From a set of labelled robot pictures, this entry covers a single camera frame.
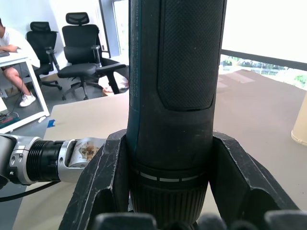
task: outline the desk leg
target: desk leg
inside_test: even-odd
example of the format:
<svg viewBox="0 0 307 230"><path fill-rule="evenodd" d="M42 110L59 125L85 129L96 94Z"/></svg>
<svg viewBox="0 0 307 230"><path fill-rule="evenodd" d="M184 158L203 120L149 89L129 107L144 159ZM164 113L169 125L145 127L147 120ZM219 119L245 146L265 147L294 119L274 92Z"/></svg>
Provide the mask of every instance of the desk leg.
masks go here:
<svg viewBox="0 0 307 230"><path fill-rule="evenodd" d="M35 76L35 73L34 73L34 70L32 68L32 65L30 64L30 62L27 60L26 61L26 64L27 64L27 67L29 69L29 73L30 73L30 77L32 79L32 82L33 82L33 85L34 85L34 89L36 91L36 94L38 96L38 99L39 99L39 102L43 108L43 111L45 113L45 116L49 116L50 113L48 111L48 108L47 108L47 105L46 105L46 102L45 102L45 99L43 97L43 94L42 94L42 91L40 90L40 87L39 87L39 84L38 84L38 81L36 79L36 76Z"/></svg>

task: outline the white t-shirt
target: white t-shirt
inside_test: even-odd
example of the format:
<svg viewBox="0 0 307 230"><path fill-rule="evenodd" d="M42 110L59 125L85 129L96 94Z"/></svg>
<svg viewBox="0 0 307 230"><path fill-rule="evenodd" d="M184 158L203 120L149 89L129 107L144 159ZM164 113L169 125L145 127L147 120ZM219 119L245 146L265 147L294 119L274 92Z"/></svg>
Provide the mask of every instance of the white t-shirt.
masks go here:
<svg viewBox="0 0 307 230"><path fill-rule="evenodd" d="M40 67L40 61L36 53L24 36L20 32L6 27L3 38L0 38L0 46L8 45L19 47L29 57L33 66Z"/></svg>

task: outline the white desk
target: white desk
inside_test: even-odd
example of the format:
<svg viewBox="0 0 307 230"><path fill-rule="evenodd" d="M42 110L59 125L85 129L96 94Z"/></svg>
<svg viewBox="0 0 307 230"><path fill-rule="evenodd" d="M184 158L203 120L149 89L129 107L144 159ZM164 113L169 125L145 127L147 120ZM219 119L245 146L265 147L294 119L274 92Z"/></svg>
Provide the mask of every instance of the white desk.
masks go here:
<svg viewBox="0 0 307 230"><path fill-rule="evenodd" d="M3 102L2 98L0 97L0 113L4 110L7 110L5 103Z"/></svg>
<svg viewBox="0 0 307 230"><path fill-rule="evenodd" d="M39 102L42 106L43 111L39 112L37 114L34 114L32 116L29 116L29 117L27 117L23 120L20 120L20 121L14 123L12 125L9 125L5 128L0 129L0 133L10 132L10 131L12 131L12 130L20 127L20 126L28 124L28 123L30 123L30 122L32 122L36 119L39 119L43 116L49 116L49 111L47 109L47 105L45 103L43 94L42 94L40 87L38 85L38 82L37 82L35 73L33 71L32 65L29 62L29 58L22 53L10 53L9 56L0 57L0 67L14 65L14 64L22 63L22 62L25 62L27 64L27 67L29 69L29 74L30 74L30 77L31 77L33 85L34 85L34 89L36 91L38 100L39 100Z"/></svg>

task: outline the chair armrest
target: chair armrest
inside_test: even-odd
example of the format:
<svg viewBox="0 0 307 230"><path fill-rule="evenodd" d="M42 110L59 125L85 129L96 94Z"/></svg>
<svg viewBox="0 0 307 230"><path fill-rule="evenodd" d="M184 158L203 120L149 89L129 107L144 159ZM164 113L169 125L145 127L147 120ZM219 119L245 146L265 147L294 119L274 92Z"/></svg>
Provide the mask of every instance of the chair armrest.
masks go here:
<svg viewBox="0 0 307 230"><path fill-rule="evenodd" d="M96 72L97 73L113 72L117 69L121 69L125 67L127 67L125 64L116 63L116 64L109 65L109 66L97 67Z"/></svg>
<svg viewBox="0 0 307 230"><path fill-rule="evenodd" d="M94 46L91 47L91 49L92 49L92 50L95 50L95 49L98 50L98 49L99 49L99 45L94 45Z"/></svg>
<svg viewBox="0 0 307 230"><path fill-rule="evenodd" d="M53 63L54 63L54 66L56 67L57 71L59 72L59 64L58 64L56 57L54 56L56 51L53 50L53 49L48 49L48 50L46 50L46 53L48 54L48 58L49 58L52 70L53 70Z"/></svg>
<svg viewBox="0 0 307 230"><path fill-rule="evenodd" d="M53 49L48 49L48 50L46 50L46 53L50 55L50 54L55 54L56 51L53 50Z"/></svg>

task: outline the table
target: table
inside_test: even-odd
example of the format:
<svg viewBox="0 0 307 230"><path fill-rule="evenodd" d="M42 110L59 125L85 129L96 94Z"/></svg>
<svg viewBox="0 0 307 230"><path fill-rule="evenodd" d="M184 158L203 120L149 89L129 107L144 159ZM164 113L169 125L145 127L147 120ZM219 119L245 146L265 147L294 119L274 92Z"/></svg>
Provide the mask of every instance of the table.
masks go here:
<svg viewBox="0 0 307 230"><path fill-rule="evenodd" d="M53 107L50 119L54 127L46 130L45 140L67 140L85 137L107 138L109 134L127 128L129 92ZM36 183L29 188L39 187ZM75 184L59 183L23 199L13 230L58 229ZM203 212L217 213L210 187Z"/></svg>
<svg viewBox="0 0 307 230"><path fill-rule="evenodd" d="M0 97L0 113L5 111L7 108L5 106L5 103L3 102L3 99Z"/></svg>
<svg viewBox="0 0 307 230"><path fill-rule="evenodd" d="M9 125L5 128L0 129L0 133L7 133L7 132L10 132L10 131L13 131L14 129L16 129L20 126L23 126L25 124L28 124L28 123L36 120L36 119L39 119L43 116L49 116L50 115L48 108L47 108L47 105L46 105L46 102L44 100L43 94L42 94L40 87L39 87L39 84L37 82L35 73L33 71L32 65L29 62L29 58L27 56L25 56L23 53L10 53L9 56L0 57L0 67L8 66L8 65L14 65L14 64L22 63L22 62L25 62L27 64L27 67L29 69L29 74L30 74L30 77L31 77L33 85L34 85L34 89L36 91L38 100L39 100L39 102L42 106L43 111L36 113L32 116L29 116L25 119L22 119L22 120L14 123L12 125Z"/></svg>
<svg viewBox="0 0 307 230"><path fill-rule="evenodd" d="M224 74L219 76L214 114L214 129L236 138L302 210L307 210L307 147L291 139L291 130L305 94L250 71ZM91 119L80 122L83 106ZM51 113L55 127L47 129L45 139L106 138L126 128L127 118L128 94L58 105ZM74 186L59 183L24 198L13 229L57 229ZM202 212L217 212L209 188Z"/></svg>

